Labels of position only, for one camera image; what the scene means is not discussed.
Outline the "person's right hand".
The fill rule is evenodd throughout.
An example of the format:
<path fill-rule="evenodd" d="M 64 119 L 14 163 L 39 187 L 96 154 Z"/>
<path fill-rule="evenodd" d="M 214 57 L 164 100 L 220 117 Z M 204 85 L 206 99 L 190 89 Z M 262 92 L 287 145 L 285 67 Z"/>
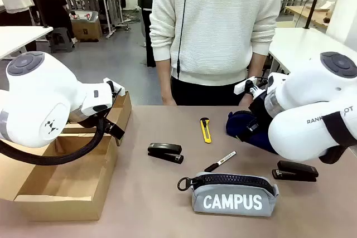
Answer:
<path fill-rule="evenodd" d="M 171 93 L 163 94 L 162 102 L 163 102 L 163 105 L 167 105 L 167 106 L 176 106 L 177 105 L 174 98 L 172 97 Z"/>

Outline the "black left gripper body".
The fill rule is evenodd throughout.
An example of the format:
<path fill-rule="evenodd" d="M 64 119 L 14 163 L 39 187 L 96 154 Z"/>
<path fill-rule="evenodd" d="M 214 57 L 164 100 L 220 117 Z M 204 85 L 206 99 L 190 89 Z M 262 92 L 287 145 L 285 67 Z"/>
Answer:
<path fill-rule="evenodd" d="M 120 140 L 123 138 L 125 131 L 118 125 L 118 114 L 106 114 L 104 120 L 104 133 Z"/>

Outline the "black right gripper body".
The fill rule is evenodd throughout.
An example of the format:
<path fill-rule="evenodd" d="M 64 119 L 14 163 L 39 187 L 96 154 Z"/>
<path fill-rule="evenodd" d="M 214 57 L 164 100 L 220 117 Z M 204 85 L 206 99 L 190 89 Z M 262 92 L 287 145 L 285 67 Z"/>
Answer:
<path fill-rule="evenodd" d="M 267 96 L 265 90 L 257 94 L 249 106 L 249 110 L 256 117 L 259 126 L 267 128 L 270 125 L 270 115 L 268 114 L 264 101 Z"/>

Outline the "person's left hand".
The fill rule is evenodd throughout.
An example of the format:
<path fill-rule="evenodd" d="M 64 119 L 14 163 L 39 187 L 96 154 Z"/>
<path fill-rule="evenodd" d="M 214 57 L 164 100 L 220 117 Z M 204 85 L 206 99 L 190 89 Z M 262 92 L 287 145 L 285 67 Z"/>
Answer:
<path fill-rule="evenodd" d="M 250 106 L 250 104 L 253 101 L 253 97 L 251 96 L 251 94 L 244 94 L 244 96 L 242 97 L 239 106 Z"/>

